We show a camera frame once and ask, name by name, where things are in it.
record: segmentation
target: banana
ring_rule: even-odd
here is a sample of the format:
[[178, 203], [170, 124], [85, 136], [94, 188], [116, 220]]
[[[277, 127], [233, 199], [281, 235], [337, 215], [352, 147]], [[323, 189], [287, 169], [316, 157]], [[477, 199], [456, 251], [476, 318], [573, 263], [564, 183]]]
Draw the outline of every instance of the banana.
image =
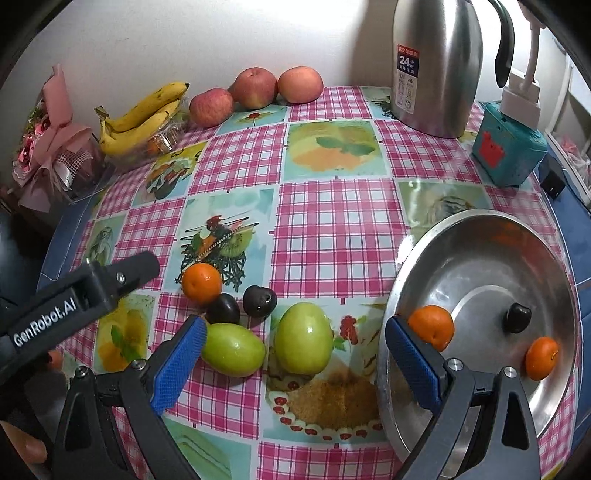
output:
[[164, 105], [154, 115], [149, 117], [140, 126], [127, 132], [109, 132], [106, 118], [100, 116], [100, 149], [105, 155], [116, 157], [132, 150], [136, 145], [149, 139], [165, 121], [177, 110], [180, 100]]
[[183, 82], [173, 82], [164, 85], [161, 89], [150, 93], [129, 112], [119, 118], [109, 118], [108, 113], [106, 113], [102, 106], [95, 108], [95, 112], [99, 116], [106, 115], [105, 124], [112, 132], [127, 132], [127, 130], [141, 125], [164, 105], [181, 98], [188, 88], [189, 84]]

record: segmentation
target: thermos label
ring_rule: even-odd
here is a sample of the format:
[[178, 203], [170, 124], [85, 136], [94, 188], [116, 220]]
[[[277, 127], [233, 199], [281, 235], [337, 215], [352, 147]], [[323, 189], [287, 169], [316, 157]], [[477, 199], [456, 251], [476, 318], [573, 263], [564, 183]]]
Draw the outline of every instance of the thermos label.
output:
[[394, 101], [399, 108], [413, 113], [414, 101], [417, 96], [419, 52], [400, 44], [397, 52], [396, 99]]

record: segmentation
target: stainless steel pot lid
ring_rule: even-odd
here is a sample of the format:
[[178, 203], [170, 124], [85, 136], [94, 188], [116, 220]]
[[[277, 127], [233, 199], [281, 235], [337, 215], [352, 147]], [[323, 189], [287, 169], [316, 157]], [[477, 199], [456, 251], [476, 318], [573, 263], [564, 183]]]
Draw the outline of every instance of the stainless steel pot lid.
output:
[[[502, 318], [513, 302], [532, 311], [519, 334], [505, 333]], [[385, 320], [408, 317], [416, 308], [435, 304], [447, 309], [456, 333], [442, 352], [469, 368], [497, 373], [510, 365], [521, 375], [538, 438], [556, 413], [574, 365], [577, 314], [569, 281], [546, 243], [518, 219], [492, 210], [467, 210], [441, 221], [416, 244], [390, 293]], [[398, 457], [405, 460], [431, 419], [418, 406], [388, 352], [385, 321], [378, 350], [376, 383], [382, 424]], [[558, 364], [549, 377], [534, 382], [523, 359], [531, 342], [550, 336], [560, 345]], [[478, 407], [443, 471], [453, 477], [472, 435]]]

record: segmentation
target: screw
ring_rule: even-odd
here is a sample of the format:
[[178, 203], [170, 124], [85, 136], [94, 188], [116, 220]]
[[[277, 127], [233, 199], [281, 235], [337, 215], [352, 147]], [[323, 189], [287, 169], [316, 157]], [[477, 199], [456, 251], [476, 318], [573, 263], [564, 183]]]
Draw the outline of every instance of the screw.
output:
[[139, 360], [133, 360], [130, 365], [134, 370], [143, 370], [146, 366], [146, 360], [143, 358], [140, 358]]
[[76, 371], [74, 372], [74, 376], [76, 378], [84, 378], [86, 375], [88, 375], [89, 372], [89, 368], [85, 365], [81, 365], [78, 368], [76, 368]]
[[505, 367], [503, 373], [509, 378], [515, 378], [517, 376], [517, 372], [513, 367]]
[[464, 368], [464, 363], [459, 358], [450, 358], [447, 361], [447, 366], [457, 372]]

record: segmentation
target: teal box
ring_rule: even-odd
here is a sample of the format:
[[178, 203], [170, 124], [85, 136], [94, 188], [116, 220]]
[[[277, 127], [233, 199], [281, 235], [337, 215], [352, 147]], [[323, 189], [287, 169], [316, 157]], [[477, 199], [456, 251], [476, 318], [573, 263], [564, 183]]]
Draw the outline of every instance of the teal box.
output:
[[486, 104], [472, 154], [495, 185], [521, 185], [547, 151], [539, 131], [503, 115], [498, 102]]

